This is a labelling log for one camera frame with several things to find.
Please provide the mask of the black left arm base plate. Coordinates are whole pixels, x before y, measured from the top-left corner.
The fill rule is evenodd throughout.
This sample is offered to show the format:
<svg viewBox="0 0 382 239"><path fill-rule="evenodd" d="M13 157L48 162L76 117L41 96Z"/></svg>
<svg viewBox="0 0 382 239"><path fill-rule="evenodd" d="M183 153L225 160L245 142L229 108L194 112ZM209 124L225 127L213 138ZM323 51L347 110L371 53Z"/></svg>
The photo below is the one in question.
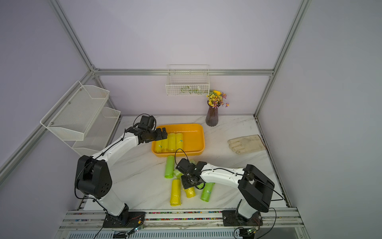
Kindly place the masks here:
<svg viewBox="0 0 382 239"><path fill-rule="evenodd" d="M137 228L144 223L145 212L122 212L119 216L106 214L103 227L111 228Z"/></svg>

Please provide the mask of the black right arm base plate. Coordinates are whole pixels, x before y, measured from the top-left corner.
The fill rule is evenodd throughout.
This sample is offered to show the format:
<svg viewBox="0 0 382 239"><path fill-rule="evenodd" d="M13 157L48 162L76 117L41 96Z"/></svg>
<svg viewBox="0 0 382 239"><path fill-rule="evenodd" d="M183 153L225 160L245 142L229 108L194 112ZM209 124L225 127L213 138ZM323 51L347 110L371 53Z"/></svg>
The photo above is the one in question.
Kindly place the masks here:
<svg viewBox="0 0 382 239"><path fill-rule="evenodd" d="M236 210L222 211L222 220L225 227L228 226L263 226L260 212L255 212L250 219L240 215Z"/></svg>

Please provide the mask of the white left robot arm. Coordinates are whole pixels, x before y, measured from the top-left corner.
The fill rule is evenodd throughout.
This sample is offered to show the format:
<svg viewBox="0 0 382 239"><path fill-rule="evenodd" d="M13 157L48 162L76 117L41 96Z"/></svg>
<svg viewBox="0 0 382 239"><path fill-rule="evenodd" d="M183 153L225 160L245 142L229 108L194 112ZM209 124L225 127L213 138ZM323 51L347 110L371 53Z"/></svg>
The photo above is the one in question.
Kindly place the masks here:
<svg viewBox="0 0 382 239"><path fill-rule="evenodd" d="M107 148L91 156L79 158L75 189L96 200L109 215L119 217L128 207L112 189L110 168L127 152L143 143L166 139L166 128L141 129L129 127L123 135Z"/></svg>

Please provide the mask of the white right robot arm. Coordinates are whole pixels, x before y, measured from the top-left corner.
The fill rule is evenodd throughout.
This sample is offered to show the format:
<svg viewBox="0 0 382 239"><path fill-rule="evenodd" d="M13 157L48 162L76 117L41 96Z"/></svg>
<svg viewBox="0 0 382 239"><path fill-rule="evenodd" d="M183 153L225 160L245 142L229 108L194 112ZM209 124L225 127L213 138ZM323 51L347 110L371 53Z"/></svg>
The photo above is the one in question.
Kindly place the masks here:
<svg viewBox="0 0 382 239"><path fill-rule="evenodd" d="M275 184L251 164L244 168L225 168L204 161L193 164L183 158L177 163L176 169L182 173L181 181L186 189L201 184L206 186L208 183L238 189L243 200L238 204L237 214L245 221L249 221L257 212L269 212Z"/></svg>

